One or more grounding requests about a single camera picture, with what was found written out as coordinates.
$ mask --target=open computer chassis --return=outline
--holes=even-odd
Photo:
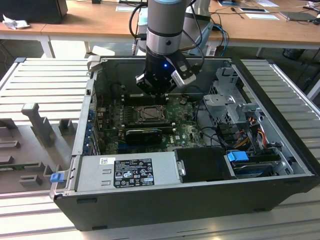
[[[319,184],[317,159],[249,71],[254,61],[206,58],[193,86],[159,99],[133,81],[143,58],[95,67],[70,168],[58,172],[66,185],[51,187],[77,229],[269,211]]]

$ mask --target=power supply label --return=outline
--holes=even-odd
[[[151,158],[114,161],[113,172],[116,188],[155,185]]]

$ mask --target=blue latch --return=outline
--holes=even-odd
[[[51,183],[63,183],[64,182],[64,174],[63,173],[53,173],[50,178]]]
[[[238,161],[248,161],[248,155],[245,151],[232,151],[227,154],[227,157],[230,162],[238,162]]]

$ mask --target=table leg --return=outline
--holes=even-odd
[[[87,54],[91,53],[91,50],[90,50],[90,46],[89,46],[89,42],[88,41],[84,41],[84,47],[85,47],[85,52]]]
[[[315,97],[318,95],[318,93],[320,92],[320,79],[318,80],[318,82],[314,85],[314,87],[310,90],[310,92],[308,93],[307,97],[313,101],[315,99]]]
[[[54,52],[54,49],[52,48],[50,39],[48,37],[44,36],[44,37],[41,37],[39,39],[39,41],[41,43],[43,52],[45,53],[45,56],[47,58],[55,58],[56,57],[55,52]]]
[[[256,57],[260,58],[261,54],[264,52],[264,47],[259,47],[258,51],[256,52]]]

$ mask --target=blue cable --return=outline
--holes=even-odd
[[[226,36],[226,32],[225,32],[221,27],[219,27],[218,25],[214,25],[214,26],[222,32],[223,37],[224,37],[224,47],[223,47],[223,51],[222,51],[222,53],[221,53],[221,56],[223,56],[224,53],[225,53],[225,51],[226,51],[226,49],[227,49],[227,36]]]

